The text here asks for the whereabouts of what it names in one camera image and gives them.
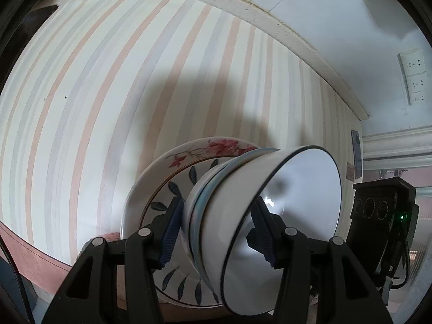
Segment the white plate pink flowers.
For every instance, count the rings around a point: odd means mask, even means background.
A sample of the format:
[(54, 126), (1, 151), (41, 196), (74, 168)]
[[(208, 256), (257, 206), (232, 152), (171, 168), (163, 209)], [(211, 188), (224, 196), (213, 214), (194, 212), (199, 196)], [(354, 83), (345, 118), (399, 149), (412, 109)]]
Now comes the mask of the white plate pink flowers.
[[(174, 197), (186, 200), (202, 176), (213, 167), (257, 147), (232, 137), (206, 137), (173, 148), (152, 162), (138, 177), (124, 205), (120, 236), (128, 238), (167, 212)], [(192, 309), (222, 306), (195, 270), (180, 230), (170, 261), (153, 273), (161, 302)]]

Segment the blue card on table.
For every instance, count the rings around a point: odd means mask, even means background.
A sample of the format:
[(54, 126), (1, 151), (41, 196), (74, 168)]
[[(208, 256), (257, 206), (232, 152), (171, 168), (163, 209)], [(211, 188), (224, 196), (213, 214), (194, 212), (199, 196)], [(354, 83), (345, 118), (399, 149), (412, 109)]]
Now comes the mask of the blue card on table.
[(354, 157), (355, 179), (362, 177), (362, 151), (360, 134), (356, 130), (351, 131), (352, 149)]

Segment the white bowl red flowers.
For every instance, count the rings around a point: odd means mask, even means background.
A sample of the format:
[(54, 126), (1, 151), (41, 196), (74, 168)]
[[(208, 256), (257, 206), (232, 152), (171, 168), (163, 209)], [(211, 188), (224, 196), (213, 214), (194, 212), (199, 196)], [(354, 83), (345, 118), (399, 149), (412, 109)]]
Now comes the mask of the white bowl red flowers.
[(198, 178), (196, 184), (189, 193), (186, 202), (184, 203), (181, 232), (182, 242), (184, 244), (187, 257), (190, 259), (190, 262), (196, 271), (198, 271), (198, 266), (196, 265), (195, 257), (193, 256), (192, 240), (190, 235), (197, 202), (201, 193), (204, 191), (205, 186), (233, 159), (233, 157), (225, 157), (224, 159), (212, 160), (212, 165), (210, 165), (207, 170), (204, 171), (204, 174)]

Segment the white bowl dark rim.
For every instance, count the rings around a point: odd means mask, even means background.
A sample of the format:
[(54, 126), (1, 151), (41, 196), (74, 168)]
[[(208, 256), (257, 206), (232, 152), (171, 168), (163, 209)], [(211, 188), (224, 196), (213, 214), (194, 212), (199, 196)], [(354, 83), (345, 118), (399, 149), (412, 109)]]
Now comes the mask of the white bowl dark rim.
[(203, 280), (230, 312), (308, 305), (311, 241), (334, 236), (342, 202), (337, 164), (321, 146), (260, 148), (205, 185), (190, 223)]

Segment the white bowl blue pattern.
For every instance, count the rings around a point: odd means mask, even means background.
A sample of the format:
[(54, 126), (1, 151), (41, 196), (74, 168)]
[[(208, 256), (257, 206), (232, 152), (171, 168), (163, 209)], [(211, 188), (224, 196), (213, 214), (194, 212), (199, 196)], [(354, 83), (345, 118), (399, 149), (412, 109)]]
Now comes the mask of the white bowl blue pattern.
[(192, 240), (192, 250), (193, 256), (195, 257), (195, 263), (198, 266), (198, 274), (204, 281), (204, 283), (209, 287), (213, 288), (209, 275), (205, 269), (203, 261), (203, 251), (202, 251), (202, 232), (204, 230), (204, 223), (209, 210), (212, 207), (212, 198), (215, 197), (217, 189), (220, 185), (232, 174), (235, 170), (238, 170), (243, 165), (248, 162), (255, 160), (266, 154), (278, 151), (278, 148), (255, 148), (252, 151), (248, 151), (238, 157), (234, 157), (223, 170), (221, 170), (213, 179), (205, 186), (204, 191), (201, 193), (195, 214), (193, 219), (193, 225), (191, 230), (191, 240)]

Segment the small brown card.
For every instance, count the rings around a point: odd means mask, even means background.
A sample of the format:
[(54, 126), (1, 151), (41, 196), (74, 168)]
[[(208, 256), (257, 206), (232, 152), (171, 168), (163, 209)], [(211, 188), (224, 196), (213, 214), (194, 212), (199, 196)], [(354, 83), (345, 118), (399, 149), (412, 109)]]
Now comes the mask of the small brown card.
[(346, 179), (351, 182), (355, 181), (355, 167), (350, 162), (346, 163)]

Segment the white wall power outlet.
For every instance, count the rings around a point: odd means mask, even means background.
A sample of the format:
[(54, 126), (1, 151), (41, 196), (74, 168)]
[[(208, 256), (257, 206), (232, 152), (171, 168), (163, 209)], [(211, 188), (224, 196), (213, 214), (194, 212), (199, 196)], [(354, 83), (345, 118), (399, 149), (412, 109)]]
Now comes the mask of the white wall power outlet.
[(425, 100), (427, 83), (426, 64), (423, 50), (415, 48), (398, 55), (406, 85), (409, 104), (414, 105)]

